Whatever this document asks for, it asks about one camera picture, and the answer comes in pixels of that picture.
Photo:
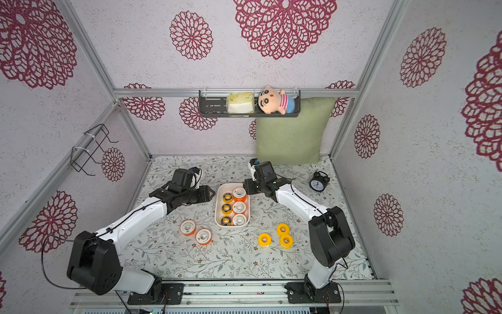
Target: mounting plate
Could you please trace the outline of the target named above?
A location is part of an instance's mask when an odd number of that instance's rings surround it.
[[[329,301],[329,303],[341,303],[342,298],[340,297],[340,291],[338,290],[338,284],[336,282],[331,282],[328,284],[325,294],[326,297],[322,297],[319,300],[311,300],[305,293],[303,282],[288,282],[285,285],[288,294],[288,301],[291,304],[299,303],[324,303]]]
[[[167,303],[165,298],[161,298],[159,301],[154,302],[149,297],[144,294],[133,293],[129,295],[127,303],[129,305],[152,305],[152,304],[181,304],[181,297],[183,296],[183,286],[182,283],[163,283],[162,284],[162,294],[167,293]]]

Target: floral tablecloth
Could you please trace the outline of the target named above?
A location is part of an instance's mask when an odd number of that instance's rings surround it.
[[[148,193],[169,181],[177,168],[197,166],[204,171],[202,184],[215,191],[222,183],[243,182],[250,177],[249,156],[161,156],[150,169],[139,205]],[[373,279],[369,263],[362,252],[345,201],[335,179],[331,162],[323,157],[317,164],[301,166],[275,165],[277,174],[294,178],[293,184],[305,195],[326,206],[339,206],[345,212],[356,247],[346,258],[348,269],[338,267],[333,279]],[[318,193],[309,188],[315,170],[326,172],[331,181]],[[123,265],[143,268],[164,278],[303,278],[314,260],[310,250],[307,224],[288,208],[275,203],[263,194],[251,196],[251,218],[240,231],[219,228],[214,222],[215,199],[203,204],[181,206],[156,221],[135,237],[120,255]],[[197,229],[208,228],[213,241],[200,246],[195,236],[180,234],[182,221],[192,219]],[[275,230],[279,223],[290,226],[294,244],[289,250],[281,248]],[[272,236],[268,248],[258,245],[258,235]]]

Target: alarm clock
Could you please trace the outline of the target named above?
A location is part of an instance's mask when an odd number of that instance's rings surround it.
[[[328,185],[329,178],[326,172],[316,171],[310,179],[310,187],[316,192],[322,192]]]

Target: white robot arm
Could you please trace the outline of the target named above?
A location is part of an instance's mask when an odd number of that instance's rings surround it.
[[[355,247],[343,211],[308,198],[289,179],[278,178],[268,161],[259,163],[257,159],[252,159],[248,166],[252,176],[244,181],[248,194],[264,193],[308,223],[310,246],[316,260],[305,276],[302,292],[313,302],[322,301],[330,290],[336,265]]]
[[[336,264],[355,245],[345,215],[338,207],[328,208],[309,199],[290,180],[277,178],[270,162],[252,159],[249,168],[252,178],[244,181],[249,195],[265,193],[308,223],[316,260],[300,289],[311,301],[325,302],[326,293],[337,289],[336,284],[330,286]],[[201,169],[196,167],[177,169],[171,181],[150,193],[129,214],[95,233],[80,233],[73,244],[68,278],[98,295],[111,290],[129,291],[141,295],[142,303],[138,304],[159,302],[165,292],[162,279],[145,270],[122,267],[118,253],[142,230],[180,205],[210,201],[215,192],[207,185],[199,186],[201,176]]]

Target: black metal shelf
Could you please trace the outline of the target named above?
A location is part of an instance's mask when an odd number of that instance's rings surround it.
[[[279,112],[266,114],[258,106],[258,97],[255,97],[255,112],[252,114],[229,114],[226,110],[226,97],[203,97],[202,91],[199,91],[199,110],[200,115],[205,118],[294,118],[300,113],[301,91],[295,99],[295,110],[290,114],[282,115]]]

